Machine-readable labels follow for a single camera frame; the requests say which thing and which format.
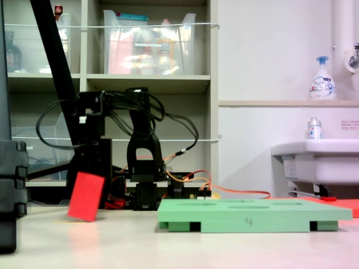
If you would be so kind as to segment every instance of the white pump bottle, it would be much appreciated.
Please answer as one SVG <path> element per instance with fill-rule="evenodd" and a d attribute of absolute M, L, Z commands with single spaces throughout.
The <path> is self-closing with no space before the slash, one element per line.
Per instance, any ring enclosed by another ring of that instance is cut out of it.
<path fill-rule="evenodd" d="M 310 87 L 310 100 L 337 99 L 337 87 L 335 86 L 334 80 L 325 66 L 325 62 L 328 59 L 329 58 L 327 56 L 320 56 L 316 59 L 319 62 L 320 68 Z"/>

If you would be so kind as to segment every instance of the blue pump head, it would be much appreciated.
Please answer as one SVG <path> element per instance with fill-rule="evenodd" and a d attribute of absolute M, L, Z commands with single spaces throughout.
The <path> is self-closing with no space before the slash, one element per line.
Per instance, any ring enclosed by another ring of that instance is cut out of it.
<path fill-rule="evenodd" d="M 319 62 L 320 65 L 325 65 L 325 62 L 329 60 L 329 58 L 327 56 L 319 56 L 316 60 Z"/>

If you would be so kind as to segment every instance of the white sink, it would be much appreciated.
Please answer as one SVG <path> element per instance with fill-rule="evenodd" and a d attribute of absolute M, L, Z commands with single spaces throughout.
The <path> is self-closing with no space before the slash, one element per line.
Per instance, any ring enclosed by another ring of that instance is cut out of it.
<path fill-rule="evenodd" d="M 359 140 L 322 139 L 271 148 L 284 162 L 291 181 L 313 184 L 359 184 Z"/>

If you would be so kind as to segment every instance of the green board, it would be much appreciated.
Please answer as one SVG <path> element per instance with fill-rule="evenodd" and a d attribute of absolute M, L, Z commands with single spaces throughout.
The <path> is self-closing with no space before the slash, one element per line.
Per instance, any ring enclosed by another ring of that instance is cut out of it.
<path fill-rule="evenodd" d="M 172 200 L 158 209 L 159 227 L 202 233 L 336 231 L 352 211 L 300 199 Z"/>

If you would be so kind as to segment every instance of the faucet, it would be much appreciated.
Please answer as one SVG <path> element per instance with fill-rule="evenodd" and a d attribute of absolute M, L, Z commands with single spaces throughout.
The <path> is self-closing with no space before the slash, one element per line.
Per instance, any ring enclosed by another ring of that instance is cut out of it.
<path fill-rule="evenodd" d="M 350 67 L 356 69 L 359 67 L 359 43 L 354 44 L 354 49 L 355 49 L 357 55 L 350 57 L 349 65 L 350 65 Z"/>

